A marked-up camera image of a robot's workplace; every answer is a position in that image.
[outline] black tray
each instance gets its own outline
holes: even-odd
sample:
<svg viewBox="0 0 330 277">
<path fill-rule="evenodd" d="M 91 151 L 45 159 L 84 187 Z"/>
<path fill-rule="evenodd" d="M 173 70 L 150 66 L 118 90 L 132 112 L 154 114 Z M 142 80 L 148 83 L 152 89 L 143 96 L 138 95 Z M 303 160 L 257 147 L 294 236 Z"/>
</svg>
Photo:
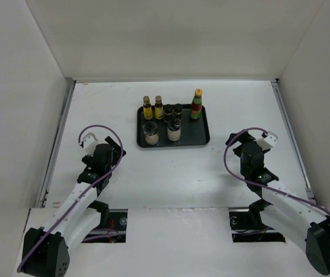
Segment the black tray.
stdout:
<svg viewBox="0 0 330 277">
<path fill-rule="evenodd" d="M 162 119 L 155 120 L 159 128 L 159 139 L 156 145 L 149 145 L 144 139 L 143 125 L 147 121 L 144 119 L 143 107 L 138 109 L 136 142 L 142 148 L 177 147 L 206 145 L 210 141 L 209 125 L 207 123 L 206 109 L 202 107 L 202 116 L 197 121 L 190 120 L 190 104 L 183 104 L 181 116 L 181 136 L 178 141 L 170 141 L 167 138 L 167 123 Z"/>
</svg>

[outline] spice jar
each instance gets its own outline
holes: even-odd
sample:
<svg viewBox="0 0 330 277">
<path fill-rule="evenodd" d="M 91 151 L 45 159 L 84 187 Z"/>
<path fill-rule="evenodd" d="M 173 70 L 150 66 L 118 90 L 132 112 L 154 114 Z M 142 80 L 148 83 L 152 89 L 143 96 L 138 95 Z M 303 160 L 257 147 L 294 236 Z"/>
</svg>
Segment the spice jar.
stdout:
<svg viewBox="0 0 330 277">
<path fill-rule="evenodd" d="M 169 121 L 171 120 L 171 116 L 172 116 L 172 105 L 170 105 L 170 104 L 164 105 L 164 120 L 165 120 L 165 122 L 169 123 Z"/>
<path fill-rule="evenodd" d="M 144 139 L 149 145 L 158 143 L 158 125 L 154 121 L 148 121 L 143 125 Z"/>
<path fill-rule="evenodd" d="M 160 96 L 155 97 L 154 116 L 157 120 L 162 120 L 164 117 L 164 107 Z"/>
<path fill-rule="evenodd" d="M 181 114 L 182 113 L 183 113 L 183 105 L 182 104 L 176 104 L 174 106 L 174 115 L 176 116 L 176 118 L 181 120 Z"/>
<path fill-rule="evenodd" d="M 167 138 L 170 141 L 178 141 L 181 135 L 181 121 L 177 117 L 172 117 L 167 127 Z"/>
<path fill-rule="evenodd" d="M 148 96 L 143 97 L 143 115 L 145 120 L 153 118 L 152 107 Z"/>
</svg>

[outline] white wall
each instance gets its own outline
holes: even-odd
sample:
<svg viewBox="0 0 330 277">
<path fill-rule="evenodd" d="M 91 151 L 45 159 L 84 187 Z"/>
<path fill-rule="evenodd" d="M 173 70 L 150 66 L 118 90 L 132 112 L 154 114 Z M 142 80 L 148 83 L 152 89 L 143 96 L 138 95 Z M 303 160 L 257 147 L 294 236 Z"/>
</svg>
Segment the white wall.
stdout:
<svg viewBox="0 0 330 277">
<path fill-rule="evenodd" d="M 278 78 L 323 0 L 27 0 L 65 76 Z"/>
<path fill-rule="evenodd" d="M 279 85 L 314 193 L 330 208 L 330 0 L 326 0 Z"/>
<path fill-rule="evenodd" d="M 10 276 L 66 82 L 24 0 L 0 0 L 0 276 Z"/>
</svg>

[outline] bottle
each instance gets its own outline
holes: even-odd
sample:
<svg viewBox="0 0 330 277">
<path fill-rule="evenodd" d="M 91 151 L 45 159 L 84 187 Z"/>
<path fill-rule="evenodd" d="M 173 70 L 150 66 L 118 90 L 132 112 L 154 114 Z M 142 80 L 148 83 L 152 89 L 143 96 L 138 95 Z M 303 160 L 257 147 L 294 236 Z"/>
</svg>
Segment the bottle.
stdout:
<svg viewBox="0 0 330 277">
<path fill-rule="evenodd" d="M 151 120 L 153 118 L 152 107 L 148 96 L 143 97 L 143 114 L 145 120 Z"/>
<path fill-rule="evenodd" d="M 198 120 L 201 117 L 202 112 L 202 90 L 197 88 L 194 92 L 192 105 L 190 107 L 190 118 L 193 121 Z"/>
<path fill-rule="evenodd" d="M 180 140 L 181 121 L 177 117 L 172 117 L 167 127 L 167 138 L 170 141 Z"/>
<path fill-rule="evenodd" d="M 164 107 L 160 96 L 155 97 L 154 116 L 157 120 L 162 120 L 164 117 Z"/>
<path fill-rule="evenodd" d="M 166 123 L 169 123 L 172 116 L 172 105 L 166 104 L 164 105 L 164 120 Z"/>
<path fill-rule="evenodd" d="M 176 104 L 174 106 L 174 115 L 181 120 L 181 114 L 183 113 L 183 105 L 182 104 Z"/>
<path fill-rule="evenodd" d="M 148 121 L 143 125 L 144 139 L 149 145 L 158 143 L 158 125 L 153 121 Z"/>
</svg>

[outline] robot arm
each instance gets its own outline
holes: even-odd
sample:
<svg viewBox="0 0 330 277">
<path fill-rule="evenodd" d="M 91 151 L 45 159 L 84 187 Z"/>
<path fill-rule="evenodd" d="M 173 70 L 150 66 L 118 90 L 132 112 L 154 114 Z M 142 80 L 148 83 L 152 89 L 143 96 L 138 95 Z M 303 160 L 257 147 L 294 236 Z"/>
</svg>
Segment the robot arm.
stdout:
<svg viewBox="0 0 330 277">
<path fill-rule="evenodd" d="M 70 255 L 78 244 L 92 229 L 103 228 L 106 224 L 109 207 L 97 201 L 97 198 L 108 185 L 112 174 L 92 188 L 91 184 L 104 177 L 112 166 L 117 164 L 121 148 L 110 137 L 105 140 L 107 144 L 99 144 L 92 133 L 84 137 L 81 147 L 88 154 L 82 158 L 86 164 L 84 171 L 58 211 L 42 227 L 30 228 L 27 231 L 24 237 L 23 258 L 45 235 L 45 230 L 51 229 L 66 212 L 69 213 L 25 262 L 22 272 L 37 277 L 64 276 L 69 266 Z"/>
<path fill-rule="evenodd" d="M 236 135 L 231 134 L 227 144 Z M 233 151 L 240 157 L 240 173 L 249 189 L 261 198 L 250 205 L 252 225 L 265 225 L 277 230 L 306 253 L 307 259 L 319 273 L 329 275 L 330 216 L 316 207 L 264 188 L 266 186 L 293 194 L 264 166 L 264 154 L 275 146 L 277 136 L 269 132 L 256 140 L 246 132 L 237 141 L 241 145 Z M 262 187 L 249 184 L 248 181 L 259 183 Z"/>
</svg>

